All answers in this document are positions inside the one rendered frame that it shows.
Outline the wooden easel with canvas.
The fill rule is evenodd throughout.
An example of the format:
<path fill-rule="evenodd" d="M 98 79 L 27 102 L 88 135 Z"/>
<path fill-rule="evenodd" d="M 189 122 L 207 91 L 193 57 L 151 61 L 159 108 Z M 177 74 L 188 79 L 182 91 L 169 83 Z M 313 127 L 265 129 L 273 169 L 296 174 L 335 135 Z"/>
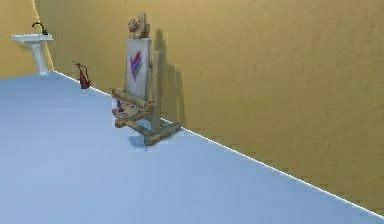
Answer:
<path fill-rule="evenodd" d="M 161 119 L 161 97 L 164 55 L 155 51 L 151 56 L 150 24 L 141 13 L 128 22 L 125 84 L 113 89 L 116 107 L 115 127 L 130 127 L 144 137 L 144 144 L 152 146 L 181 129 L 179 122 Z"/>

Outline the black sink tap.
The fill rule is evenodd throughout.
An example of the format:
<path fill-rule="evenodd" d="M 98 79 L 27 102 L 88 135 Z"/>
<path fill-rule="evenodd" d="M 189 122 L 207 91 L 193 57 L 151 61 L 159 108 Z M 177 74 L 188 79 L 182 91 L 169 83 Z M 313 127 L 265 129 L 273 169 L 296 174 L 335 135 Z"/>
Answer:
<path fill-rule="evenodd" d="M 44 27 L 44 25 L 41 23 L 41 22 L 34 22 L 31 27 L 35 27 L 36 25 L 40 25 L 41 26 L 41 33 L 42 35 L 49 35 L 48 33 L 48 30 Z"/>

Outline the white pedestal sink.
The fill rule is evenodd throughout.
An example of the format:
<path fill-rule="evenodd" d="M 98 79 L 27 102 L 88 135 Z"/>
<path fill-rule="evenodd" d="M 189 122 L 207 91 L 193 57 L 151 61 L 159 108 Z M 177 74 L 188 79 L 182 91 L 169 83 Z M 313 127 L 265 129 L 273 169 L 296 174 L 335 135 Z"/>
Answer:
<path fill-rule="evenodd" d="M 46 76 L 49 72 L 45 59 L 43 58 L 41 45 L 43 42 L 52 41 L 53 36 L 43 34 L 12 34 L 12 39 L 20 44 L 31 48 L 36 63 L 37 73 Z"/>

